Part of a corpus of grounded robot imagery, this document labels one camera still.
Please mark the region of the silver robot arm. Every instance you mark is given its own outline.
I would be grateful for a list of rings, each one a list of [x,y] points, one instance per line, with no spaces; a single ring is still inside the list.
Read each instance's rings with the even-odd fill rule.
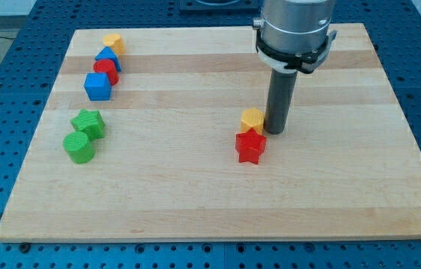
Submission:
[[[335,0],[264,0],[252,27],[278,52],[309,53],[327,39],[334,6]]]

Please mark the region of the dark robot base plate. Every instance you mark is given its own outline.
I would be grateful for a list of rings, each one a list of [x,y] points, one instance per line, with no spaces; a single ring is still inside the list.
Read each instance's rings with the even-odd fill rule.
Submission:
[[[180,14],[257,13],[263,0],[179,0]]]

